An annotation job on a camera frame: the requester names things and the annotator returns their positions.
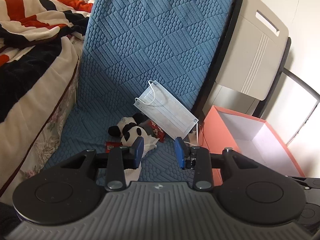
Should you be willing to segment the panda plush toy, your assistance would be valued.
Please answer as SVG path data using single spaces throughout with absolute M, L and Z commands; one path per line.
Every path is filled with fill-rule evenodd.
M 108 128 L 108 134 L 113 138 L 120 139 L 123 146 L 132 146 L 137 137 L 144 138 L 144 152 L 145 155 L 157 147 L 159 139 L 152 136 L 152 130 L 148 127 L 147 121 L 150 120 L 143 113 L 135 113 L 130 117 L 123 117 L 114 126 Z

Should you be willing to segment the small red packet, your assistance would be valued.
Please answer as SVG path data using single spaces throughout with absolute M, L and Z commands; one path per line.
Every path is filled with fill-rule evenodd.
M 117 147 L 120 147 L 120 146 L 122 146 L 122 143 L 121 143 L 121 142 L 107 141 L 107 142 L 106 142 L 105 152 L 106 152 L 106 153 L 110 153 L 110 151 L 111 151 L 113 148 L 117 148 Z

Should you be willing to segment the pink cardboard box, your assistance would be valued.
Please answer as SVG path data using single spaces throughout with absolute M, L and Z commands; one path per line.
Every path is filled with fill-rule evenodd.
M 265 120 L 213 106 L 200 125 L 199 144 L 211 153 L 227 147 L 283 175 L 305 174 L 287 145 Z

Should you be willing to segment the red printed packet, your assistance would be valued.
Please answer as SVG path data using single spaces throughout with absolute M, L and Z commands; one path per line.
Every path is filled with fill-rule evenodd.
M 166 133 L 161 129 L 155 122 L 152 120 L 147 121 L 147 125 L 152 130 L 152 136 L 159 139 L 161 143 L 165 141 L 165 135 Z

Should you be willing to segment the white blue face mask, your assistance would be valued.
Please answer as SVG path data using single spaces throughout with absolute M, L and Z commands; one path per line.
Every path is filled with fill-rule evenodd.
M 198 128 L 196 118 L 166 88 L 157 81 L 148 81 L 149 86 L 135 98 L 134 106 L 159 126 L 169 137 L 184 139 Z

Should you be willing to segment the floral beige cushion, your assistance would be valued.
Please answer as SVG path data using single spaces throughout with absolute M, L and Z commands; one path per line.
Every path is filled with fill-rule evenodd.
M 1 202 L 57 150 L 76 102 L 83 41 L 68 35 L 20 50 L 1 66 Z

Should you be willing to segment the beige plastic folding stool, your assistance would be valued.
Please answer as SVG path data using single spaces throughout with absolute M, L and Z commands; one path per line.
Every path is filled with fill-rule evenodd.
M 284 69 L 291 38 L 261 0 L 235 0 L 203 112 L 220 106 L 262 117 Z

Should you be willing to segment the blue quilted sofa cover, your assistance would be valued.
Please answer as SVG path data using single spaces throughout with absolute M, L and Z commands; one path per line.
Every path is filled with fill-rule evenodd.
M 95 0 L 81 59 L 78 99 L 45 168 L 86 149 L 101 153 L 108 128 L 137 113 L 156 80 L 191 109 L 233 0 Z

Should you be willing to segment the striped beige black red blanket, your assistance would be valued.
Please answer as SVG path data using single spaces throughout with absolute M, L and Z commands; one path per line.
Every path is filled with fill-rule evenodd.
M 1 184 L 55 111 L 80 60 L 94 0 L 1 0 Z

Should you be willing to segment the black sofa frame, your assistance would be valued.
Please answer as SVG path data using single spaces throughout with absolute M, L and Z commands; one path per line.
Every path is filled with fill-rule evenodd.
M 285 74 L 319 100 L 319 94 L 285 68 L 291 38 L 286 25 L 261 0 L 233 0 L 209 72 L 192 111 L 203 108 L 215 84 L 258 100 L 253 117 L 265 112 Z

